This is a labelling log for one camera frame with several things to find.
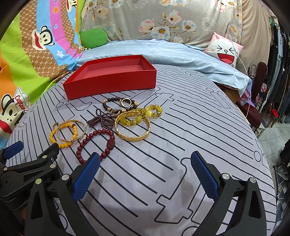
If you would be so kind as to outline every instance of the red box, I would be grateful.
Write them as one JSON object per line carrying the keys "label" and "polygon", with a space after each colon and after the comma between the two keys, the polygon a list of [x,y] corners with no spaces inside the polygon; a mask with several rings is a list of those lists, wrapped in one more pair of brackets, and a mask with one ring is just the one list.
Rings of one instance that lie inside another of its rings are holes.
{"label": "red box", "polygon": [[118,56],[87,61],[66,82],[69,100],[102,93],[156,86],[156,69],[142,55]]}

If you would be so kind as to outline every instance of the blue textured pad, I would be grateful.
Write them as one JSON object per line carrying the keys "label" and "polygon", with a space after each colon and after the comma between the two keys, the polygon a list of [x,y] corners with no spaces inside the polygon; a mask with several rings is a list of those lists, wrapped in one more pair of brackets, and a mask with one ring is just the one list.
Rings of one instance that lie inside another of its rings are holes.
{"label": "blue textured pad", "polygon": [[196,173],[206,195],[208,198],[217,201],[218,195],[218,184],[209,172],[206,165],[199,158],[199,156],[193,152],[190,158],[191,166]]}
{"label": "blue textured pad", "polygon": [[5,148],[3,157],[5,159],[10,159],[11,157],[15,156],[17,153],[21,152],[22,150],[23,150],[23,143],[21,141],[18,141],[14,143],[13,145]]}
{"label": "blue textured pad", "polygon": [[75,202],[77,202],[79,199],[82,199],[85,196],[94,176],[96,175],[100,167],[101,164],[100,155],[96,153],[92,157],[90,162],[86,164],[87,165],[85,169],[79,175],[73,186],[72,198],[74,199]]}

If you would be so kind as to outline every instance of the floral blanket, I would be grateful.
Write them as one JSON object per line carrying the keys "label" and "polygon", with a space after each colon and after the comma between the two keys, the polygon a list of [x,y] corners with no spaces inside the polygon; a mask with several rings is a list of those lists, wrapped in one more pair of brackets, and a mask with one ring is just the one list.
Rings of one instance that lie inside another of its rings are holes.
{"label": "floral blanket", "polygon": [[76,65],[77,0],[31,0],[0,41],[0,149],[31,105]]}
{"label": "floral blanket", "polygon": [[101,28],[110,40],[155,38],[206,48],[213,31],[239,43],[242,17],[242,0],[86,0],[80,30]]}

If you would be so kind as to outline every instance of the colorful blanket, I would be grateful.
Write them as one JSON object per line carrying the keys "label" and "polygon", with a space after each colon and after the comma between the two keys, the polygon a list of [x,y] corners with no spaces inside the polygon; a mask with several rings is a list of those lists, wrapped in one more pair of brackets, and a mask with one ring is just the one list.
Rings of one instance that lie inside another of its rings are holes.
{"label": "colorful blanket", "polygon": [[31,105],[76,65],[77,0],[31,0],[0,41],[0,149]]}

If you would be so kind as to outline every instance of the green pillow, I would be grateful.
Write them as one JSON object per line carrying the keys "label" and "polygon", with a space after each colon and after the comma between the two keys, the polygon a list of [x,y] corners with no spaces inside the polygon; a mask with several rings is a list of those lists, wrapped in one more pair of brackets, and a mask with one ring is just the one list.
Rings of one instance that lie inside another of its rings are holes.
{"label": "green pillow", "polygon": [[81,44],[85,48],[96,48],[108,42],[108,35],[102,29],[94,28],[80,32]]}

